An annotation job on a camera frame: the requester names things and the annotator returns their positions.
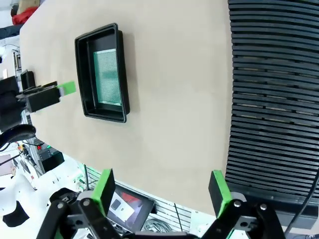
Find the red cloth bundle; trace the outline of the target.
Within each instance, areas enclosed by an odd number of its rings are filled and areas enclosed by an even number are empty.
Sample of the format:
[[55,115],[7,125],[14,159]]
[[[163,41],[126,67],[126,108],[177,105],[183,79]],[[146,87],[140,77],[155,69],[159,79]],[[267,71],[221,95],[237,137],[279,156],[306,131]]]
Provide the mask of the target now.
[[37,6],[29,7],[22,13],[17,13],[17,9],[11,9],[11,18],[13,25],[24,24],[32,16],[32,14],[38,9]]

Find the black slotted board rack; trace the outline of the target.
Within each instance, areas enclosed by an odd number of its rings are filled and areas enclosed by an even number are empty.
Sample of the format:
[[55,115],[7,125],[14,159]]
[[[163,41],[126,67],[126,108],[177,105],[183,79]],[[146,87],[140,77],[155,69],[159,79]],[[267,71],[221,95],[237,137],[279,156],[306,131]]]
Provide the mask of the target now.
[[232,110],[225,179],[283,226],[319,220],[319,0],[228,0]]

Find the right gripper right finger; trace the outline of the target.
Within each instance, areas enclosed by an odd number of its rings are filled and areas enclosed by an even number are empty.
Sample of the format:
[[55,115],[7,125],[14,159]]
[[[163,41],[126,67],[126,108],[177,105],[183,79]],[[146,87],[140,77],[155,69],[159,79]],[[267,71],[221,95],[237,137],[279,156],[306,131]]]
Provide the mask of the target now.
[[234,199],[220,170],[211,172],[208,190],[216,219],[201,239],[230,239],[235,230],[248,239],[284,239],[275,210],[264,202]]

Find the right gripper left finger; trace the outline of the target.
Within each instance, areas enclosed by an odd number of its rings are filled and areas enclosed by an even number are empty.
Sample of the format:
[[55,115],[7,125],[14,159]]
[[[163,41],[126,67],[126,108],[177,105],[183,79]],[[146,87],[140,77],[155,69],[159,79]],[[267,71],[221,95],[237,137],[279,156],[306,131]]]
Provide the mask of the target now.
[[116,230],[107,219],[115,191],[112,169],[103,170],[90,197],[68,204],[53,201],[36,239],[73,239],[79,229],[89,229],[94,239],[116,239]]

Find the black ESD tray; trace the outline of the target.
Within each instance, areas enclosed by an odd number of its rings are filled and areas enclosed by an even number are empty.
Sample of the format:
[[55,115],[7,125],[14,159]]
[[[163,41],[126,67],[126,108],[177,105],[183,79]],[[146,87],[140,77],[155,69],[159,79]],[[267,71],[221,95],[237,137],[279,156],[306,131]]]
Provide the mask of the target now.
[[[121,106],[98,102],[93,53],[114,49],[117,55]],[[75,57],[79,92],[85,116],[125,123],[130,113],[128,82],[125,66],[123,33],[116,23],[97,28],[75,39]]]

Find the white slotted rail panel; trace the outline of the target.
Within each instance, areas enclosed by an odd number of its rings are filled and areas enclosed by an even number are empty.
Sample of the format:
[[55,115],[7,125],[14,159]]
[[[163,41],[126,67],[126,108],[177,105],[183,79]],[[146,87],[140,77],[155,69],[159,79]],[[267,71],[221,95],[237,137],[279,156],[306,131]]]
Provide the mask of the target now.
[[[140,231],[187,232],[201,237],[215,220],[215,216],[165,200],[118,180],[115,184],[154,200],[155,207]],[[112,224],[120,234],[129,232],[114,222]]]

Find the black tablet screen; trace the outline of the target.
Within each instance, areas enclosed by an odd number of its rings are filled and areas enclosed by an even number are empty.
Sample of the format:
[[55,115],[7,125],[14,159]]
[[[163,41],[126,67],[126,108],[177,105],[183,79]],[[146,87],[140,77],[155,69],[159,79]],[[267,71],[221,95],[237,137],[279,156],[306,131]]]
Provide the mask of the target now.
[[116,185],[107,218],[130,232],[136,232],[142,229],[154,207],[154,200]]

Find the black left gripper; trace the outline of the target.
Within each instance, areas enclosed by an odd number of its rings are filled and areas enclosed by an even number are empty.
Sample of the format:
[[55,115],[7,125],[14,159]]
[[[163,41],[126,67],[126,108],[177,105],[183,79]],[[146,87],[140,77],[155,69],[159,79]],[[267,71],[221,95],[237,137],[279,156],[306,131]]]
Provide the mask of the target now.
[[[76,92],[74,81],[63,84],[58,84],[54,81],[46,85],[36,86],[34,73],[28,70],[21,73],[20,79],[26,109],[30,113],[57,104],[60,102],[61,97]],[[19,125],[22,122],[21,113],[25,108],[25,104],[16,98],[18,95],[19,88],[15,76],[0,80],[1,132]]]

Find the green circuit board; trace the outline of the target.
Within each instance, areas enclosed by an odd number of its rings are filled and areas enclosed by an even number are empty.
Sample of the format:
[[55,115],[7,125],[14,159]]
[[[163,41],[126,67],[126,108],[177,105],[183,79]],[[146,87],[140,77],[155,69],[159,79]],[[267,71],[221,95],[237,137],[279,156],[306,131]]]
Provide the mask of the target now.
[[116,50],[107,49],[93,53],[98,102],[122,105]]

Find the black control box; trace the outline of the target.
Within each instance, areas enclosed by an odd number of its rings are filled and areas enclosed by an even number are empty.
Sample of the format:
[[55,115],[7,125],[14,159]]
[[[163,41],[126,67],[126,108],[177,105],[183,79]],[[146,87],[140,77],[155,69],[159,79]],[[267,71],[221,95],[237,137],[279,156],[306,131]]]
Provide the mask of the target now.
[[62,152],[56,150],[50,145],[39,146],[37,151],[40,165],[46,173],[65,162]]

